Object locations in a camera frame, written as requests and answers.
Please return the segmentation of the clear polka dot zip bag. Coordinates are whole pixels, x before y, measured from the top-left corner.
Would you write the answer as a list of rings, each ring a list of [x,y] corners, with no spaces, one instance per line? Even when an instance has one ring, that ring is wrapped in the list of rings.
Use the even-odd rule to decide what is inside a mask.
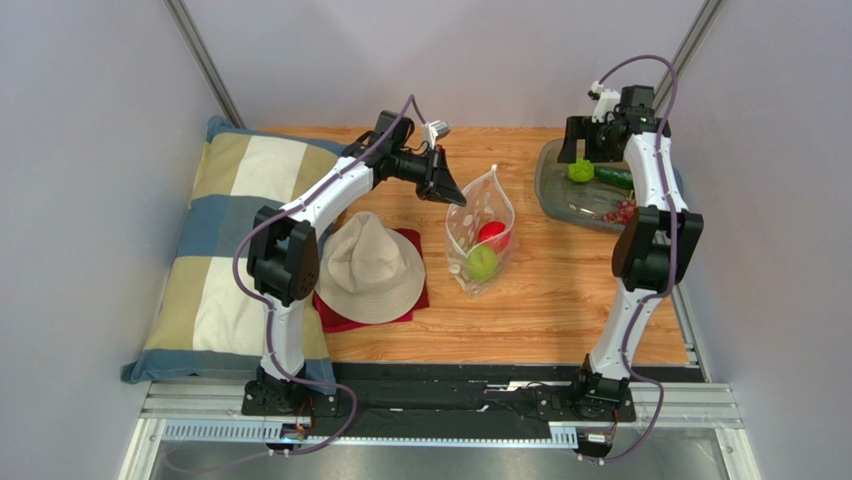
[[[516,241],[516,212],[493,164],[463,189],[464,206],[445,218],[448,270],[462,291],[476,297],[494,288],[508,270]]]

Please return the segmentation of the green apple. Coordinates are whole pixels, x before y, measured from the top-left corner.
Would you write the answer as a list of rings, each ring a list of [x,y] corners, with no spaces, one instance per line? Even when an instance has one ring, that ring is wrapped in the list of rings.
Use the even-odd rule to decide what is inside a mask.
[[[484,282],[496,275],[500,266],[500,257],[489,245],[481,244],[473,248],[467,256],[468,276],[477,282]]]

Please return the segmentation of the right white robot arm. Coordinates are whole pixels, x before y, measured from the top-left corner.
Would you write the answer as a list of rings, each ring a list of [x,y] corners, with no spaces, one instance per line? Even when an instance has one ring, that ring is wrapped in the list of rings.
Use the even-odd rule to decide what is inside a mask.
[[[625,161],[637,202],[614,247],[614,305],[572,383],[572,409],[593,419],[626,402],[638,341],[656,306],[682,280],[704,221],[690,212],[679,192],[670,158],[671,132],[667,118],[658,117],[652,107],[653,88],[634,85],[615,91],[596,82],[588,94],[595,109],[589,116],[568,118],[557,160],[570,166],[581,158]]]

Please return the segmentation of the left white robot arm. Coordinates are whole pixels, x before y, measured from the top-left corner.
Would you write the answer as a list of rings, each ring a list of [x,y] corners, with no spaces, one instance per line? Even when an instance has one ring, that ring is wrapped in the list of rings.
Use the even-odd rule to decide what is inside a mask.
[[[331,170],[278,210],[261,208],[237,247],[253,279],[247,295],[266,306],[265,347],[255,380],[246,384],[247,416],[296,413],[311,381],[304,377],[304,308],[320,277],[319,237],[355,200],[380,182],[411,182],[419,199],[463,206],[466,199],[447,165],[440,139],[448,122],[422,122],[422,152],[407,148],[414,122],[385,110],[373,129],[345,147]]]

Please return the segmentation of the red apple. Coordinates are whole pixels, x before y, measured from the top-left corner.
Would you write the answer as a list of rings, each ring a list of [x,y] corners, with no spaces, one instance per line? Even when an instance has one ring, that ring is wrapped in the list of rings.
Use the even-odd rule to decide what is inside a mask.
[[[502,252],[511,242],[511,232],[505,223],[490,221],[479,229],[477,242],[489,246],[495,252]]]

